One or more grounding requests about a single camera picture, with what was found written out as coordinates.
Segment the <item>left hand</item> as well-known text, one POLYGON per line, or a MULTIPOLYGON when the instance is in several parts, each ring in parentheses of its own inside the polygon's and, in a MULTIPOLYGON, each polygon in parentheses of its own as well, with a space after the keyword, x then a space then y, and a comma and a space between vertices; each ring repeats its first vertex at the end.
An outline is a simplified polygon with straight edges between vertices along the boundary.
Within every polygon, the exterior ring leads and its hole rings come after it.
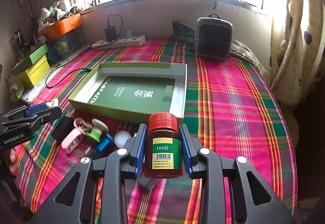
POLYGON ((19 168, 19 161, 18 161, 18 154, 16 152, 15 148, 12 148, 9 153, 9 170, 12 175, 16 176, 18 174, 18 168, 19 168))

